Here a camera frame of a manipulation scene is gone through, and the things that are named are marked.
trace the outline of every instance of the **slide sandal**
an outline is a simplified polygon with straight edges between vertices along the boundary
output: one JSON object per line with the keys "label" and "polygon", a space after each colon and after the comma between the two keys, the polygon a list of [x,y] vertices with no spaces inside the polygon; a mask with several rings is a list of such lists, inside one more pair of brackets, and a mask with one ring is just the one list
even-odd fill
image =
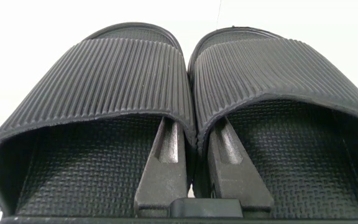
{"label": "slide sandal", "polygon": [[190,83],[161,27],[107,27],[72,47],[0,127],[4,217],[166,217],[196,148]]}
{"label": "slide sandal", "polygon": [[195,194],[244,217],[358,219],[358,89],[309,45],[249,27],[214,31],[190,61]]}

